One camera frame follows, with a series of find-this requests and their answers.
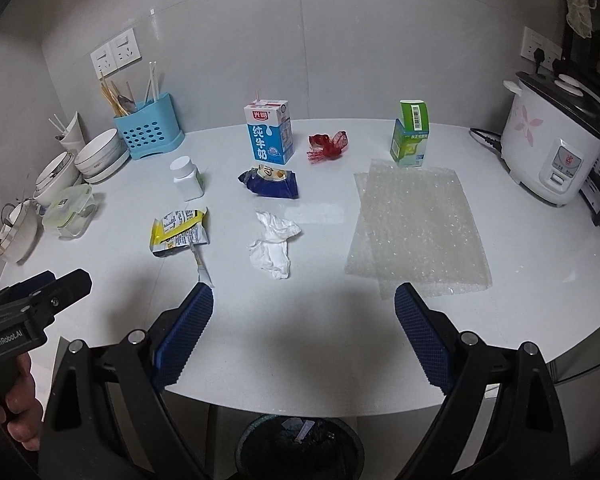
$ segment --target cord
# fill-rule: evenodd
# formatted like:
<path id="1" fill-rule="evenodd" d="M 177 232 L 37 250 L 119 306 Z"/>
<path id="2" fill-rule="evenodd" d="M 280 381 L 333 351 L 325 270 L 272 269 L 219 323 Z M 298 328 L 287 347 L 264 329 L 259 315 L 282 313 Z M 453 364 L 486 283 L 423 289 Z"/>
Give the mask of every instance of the cord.
<path id="1" fill-rule="evenodd" d="M 476 135 L 480 137 L 480 142 L 488 144 L 498 153 L 502 153 L 502 143 L 498 140 L 500 137 L 502 137 L 502 134 L 497 134 L 496 132 L 490 132 L 489 130 L 483 130 L 481 128 L 469 128 L 469 133 L 472 134 L 472 136 Z"/>

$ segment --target bubble wrap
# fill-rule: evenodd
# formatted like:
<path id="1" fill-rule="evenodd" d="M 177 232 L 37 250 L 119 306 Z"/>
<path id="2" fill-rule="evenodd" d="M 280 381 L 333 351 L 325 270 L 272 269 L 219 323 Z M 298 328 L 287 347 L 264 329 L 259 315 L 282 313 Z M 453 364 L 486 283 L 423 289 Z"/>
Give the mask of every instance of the bubble wrap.
<path id="1" fill-rule="evenodd" d="M 356 175 L 361 211 L 345 272 L 377 278 L 391 299 L 403 282 L 422 296 L 491 286 L 480 235 L 452 170 L 396 168 L 373 161 Z"/>

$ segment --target white countertop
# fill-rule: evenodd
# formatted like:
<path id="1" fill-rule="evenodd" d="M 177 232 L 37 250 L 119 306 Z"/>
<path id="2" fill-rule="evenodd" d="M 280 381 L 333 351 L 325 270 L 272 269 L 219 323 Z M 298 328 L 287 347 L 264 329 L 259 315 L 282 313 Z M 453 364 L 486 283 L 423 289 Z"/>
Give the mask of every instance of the white countertop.
<path id="1" fill-rule="evenodd" d="M 189 204 L 209 209 L 210 244 L 202 255 L 216 286 L 215 307 L 179 382 L 168 389 L 299 416 L 377 415 L 442 402 L 393 302 L 381 301 L 374 280 L 344 273 L 360 210 L 353 173 L 368 171 L 372 158 L 390 158 L 393 129 L 394 121 L 384 120 L 294 121 L 296 154 L 286 168 L 297 174 L 297 201 L 257 197 L 238 181 L 254 164 L 243 125 L 188 134 L 175 152 L 130 161 L 94 186 L 100 208 L 81 238 L 43 235 L 24 264 L 7 265 L 0 279 L 6 286 L 43 270 L 59 277 L 81 267 L 93 280 L 91 294 L 60 313 L 46 330 L 49 342 L 32 352 L 41 400 L 59 336 L 90 346 L 117 342 L 178 306 L 194 286 L 189 251 L 156 258 L 148 249 L 154 218 L 184 207 L 169 164 L 189 155 L 206 181 L 205 195 Z M 311 166 L 307 137 L 338 130 L 349 136 L 343 157 Z M 581 197 L 563 208 L 547 205 L 517 186 L 466 128 L 432 124 L 425 165 L 457 172 L 493 277 L 488 290 L 430 298 L 430 308 L 488 344 L 534 341 L 547 361 L 600 327 L 600 229 Z M 291 276 L 274 280 L 249 261 L 247 247 L 261 233 L 254 212 L 285 217 L 299 207 L 308 222 L 288 246 Z"/>

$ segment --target human hand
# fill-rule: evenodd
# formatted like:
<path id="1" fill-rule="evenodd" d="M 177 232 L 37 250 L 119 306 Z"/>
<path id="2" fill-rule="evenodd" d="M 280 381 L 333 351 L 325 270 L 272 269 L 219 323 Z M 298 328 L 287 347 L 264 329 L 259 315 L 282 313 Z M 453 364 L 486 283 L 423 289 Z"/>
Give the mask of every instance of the human hand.
<path id="1" fill-rule="evenodd" d="M 25 449 L 40 449 L 42 430 L 42 404 L 36 399 L 36 383 L 31 375 L 31 357 L 22 354 L 16 357 L 19 375 L 13 388 L 5 396 L 11 413 L 17 415 L 7 424 L 7 430 L 14 440 L 21 442 Z M 7 421 L 7 415 L 0 405 L 0 424 Z"/>

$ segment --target wall outlet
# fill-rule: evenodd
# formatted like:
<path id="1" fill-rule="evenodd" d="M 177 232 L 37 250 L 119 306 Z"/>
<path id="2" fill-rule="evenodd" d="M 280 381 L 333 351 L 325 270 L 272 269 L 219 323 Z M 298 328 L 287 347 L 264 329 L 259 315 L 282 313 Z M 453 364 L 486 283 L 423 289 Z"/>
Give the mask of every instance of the wall outlet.
<path id="1" fill-rule="evenodd" d="M 534 52 L 536 51 L 536 48 L 541 48 L 544 50 L 544 61 L 542 62 L 541 66 L 553 72 L 554 60 L 560 59 L 562 56 L 562 49 L 553 41 L 548 40 L 544 36 L 538 34 L 536 31 L 525 27 L 520 56 L 535 63 L 536 60 L 534 59 Z"/>
<path id="2" fill-rule="evenodd" d="M 109 43 L 105 43 L 91 53 L 91 62 L 98 75 L 98 79 L 118 69 Z"/>
<path id="3" fill-rule="evenodd" d="M 109 41 L 109 44 L 118 68 L 122 68 L 142 57 L 132 28 L 113 38 Z"/>

